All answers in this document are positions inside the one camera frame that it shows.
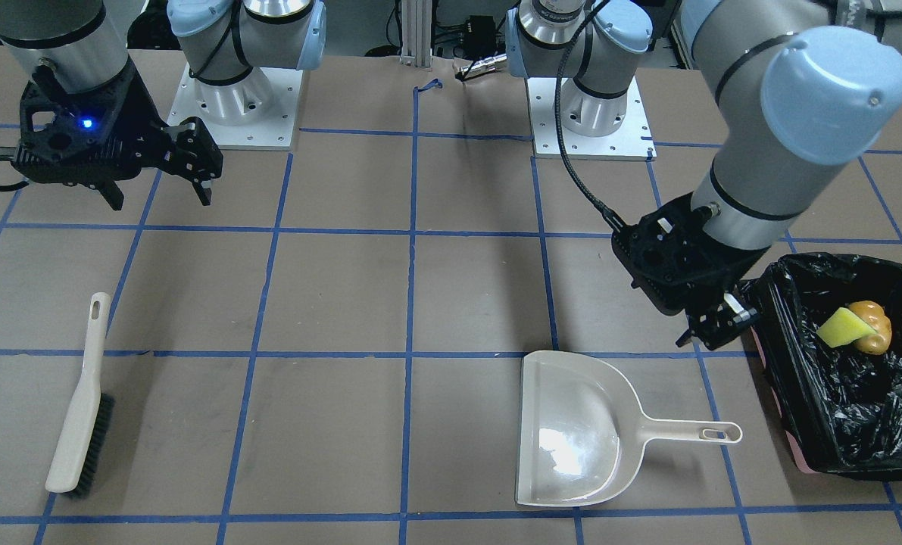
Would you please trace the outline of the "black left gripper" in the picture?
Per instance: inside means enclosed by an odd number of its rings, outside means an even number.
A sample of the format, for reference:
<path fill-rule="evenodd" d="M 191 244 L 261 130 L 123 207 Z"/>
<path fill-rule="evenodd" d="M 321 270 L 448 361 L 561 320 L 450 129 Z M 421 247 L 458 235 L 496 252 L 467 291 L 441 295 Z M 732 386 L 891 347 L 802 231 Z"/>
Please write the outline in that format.
<path fill-rule="evenodd" d="M 711 238 L 708 220 L 719 217 L 711 201 L 692 207 L 690 194 L 669 201 L 624 225 L 611 237 L 611 249 L 659 313 L 683 313 L 687 328 L 676 339 L 682 347 L 697 339 L 716 350 L 760 320 L 759 311 L 738 299 L 737 283 L 759 261 L 761 251 L 742 251 Z"/>

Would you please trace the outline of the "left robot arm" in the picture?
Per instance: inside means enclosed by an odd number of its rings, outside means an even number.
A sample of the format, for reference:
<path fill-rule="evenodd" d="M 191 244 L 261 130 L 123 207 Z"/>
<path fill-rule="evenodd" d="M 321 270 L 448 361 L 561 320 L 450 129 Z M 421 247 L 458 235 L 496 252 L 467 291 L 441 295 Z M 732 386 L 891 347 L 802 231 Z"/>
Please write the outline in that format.
<path fill-rule="evenodd" d="M 879 137 L 902 105 L 902 1 L 682 1 L 692 58 L 728 137 L 699 187 L 628 224 L 576 175 L 565 135 L 616 130 L 648 50 L 631 1 L 520 1 L 504 21 L 509 70 L 554 78 L 550 115 L 572 182 L 677 345 L 713 350 L 757 319 L 735 283 Z"/>

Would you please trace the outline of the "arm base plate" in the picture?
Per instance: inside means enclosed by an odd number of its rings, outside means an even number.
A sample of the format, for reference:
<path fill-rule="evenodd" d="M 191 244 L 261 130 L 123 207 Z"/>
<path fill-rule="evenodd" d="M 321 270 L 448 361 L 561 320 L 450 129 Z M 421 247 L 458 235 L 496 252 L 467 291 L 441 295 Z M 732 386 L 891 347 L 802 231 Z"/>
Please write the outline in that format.
<path fill-rule="evenodd" d="M 182 72 L 167 115 L 170 125 L 204 121 L 222 151 L 291 151 L 306 71 L 254 68 L 238 83 L 209 86 Z"/>
<path fill-rule="evenodd" d="M 636 79 L 623 95 L 613 99 L 584 93 L 571 79 L 563 79 L 561 124 L 554 113 L 555 79 L 526 80 L 528 114 L 534 155 L 559 159 L 558 133 L 562 133 L 571 159 L 645 161 L 657 157 L 654 138 Z"/>

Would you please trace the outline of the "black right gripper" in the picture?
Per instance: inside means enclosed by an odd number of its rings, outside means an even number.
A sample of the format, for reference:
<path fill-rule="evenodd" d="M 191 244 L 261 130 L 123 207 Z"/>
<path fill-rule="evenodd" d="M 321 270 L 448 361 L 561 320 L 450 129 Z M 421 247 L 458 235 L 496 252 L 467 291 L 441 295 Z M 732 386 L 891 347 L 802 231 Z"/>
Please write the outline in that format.
<path fill-rule="evenodd" d="M 87 91 L 61 86 L 59 66 L 36 62 L 20 103 L 20 138 L 12 166 L 36 183 L 83 184 L 115 211 L 124 194 L 115 182 L 157 168 L 192 183 L 202 206 L 223 155 L 199 117 L 170 126 L 160 117 L 133 62 Z"/>

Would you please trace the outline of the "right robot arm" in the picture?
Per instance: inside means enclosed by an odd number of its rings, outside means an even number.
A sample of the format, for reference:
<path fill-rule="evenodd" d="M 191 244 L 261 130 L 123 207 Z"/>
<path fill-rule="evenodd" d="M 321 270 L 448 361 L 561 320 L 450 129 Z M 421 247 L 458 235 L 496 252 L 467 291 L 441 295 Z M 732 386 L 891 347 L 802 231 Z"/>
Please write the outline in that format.
<path fill-rule="evenodd" d="M 81 185 L 121 210 L 121 180 L 145 168 L 183 177 L 202 206 L 223 170 L 213 129 L 285 121 L 267 71 L 313 71 L 326 44 L 322 1 L 170 1 L 197 113 L 163 120 L 101 1 L 0 1 L 0 41 L 24 69 L 16 145 L 22 182 Z"/>

